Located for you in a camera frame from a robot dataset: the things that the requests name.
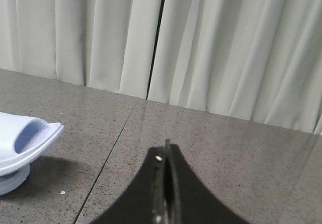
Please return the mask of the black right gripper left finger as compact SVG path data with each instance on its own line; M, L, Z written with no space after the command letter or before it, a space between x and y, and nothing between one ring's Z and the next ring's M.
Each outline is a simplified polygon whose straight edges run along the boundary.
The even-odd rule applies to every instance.
M163 146L149 148L125 191L92 223L166 223L165 163Z

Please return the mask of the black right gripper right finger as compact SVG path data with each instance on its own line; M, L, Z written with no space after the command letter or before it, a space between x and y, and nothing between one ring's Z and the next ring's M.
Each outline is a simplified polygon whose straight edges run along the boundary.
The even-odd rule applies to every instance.
M206 188L178 145L166 139L165 147L165 220L168 223L247 223Z

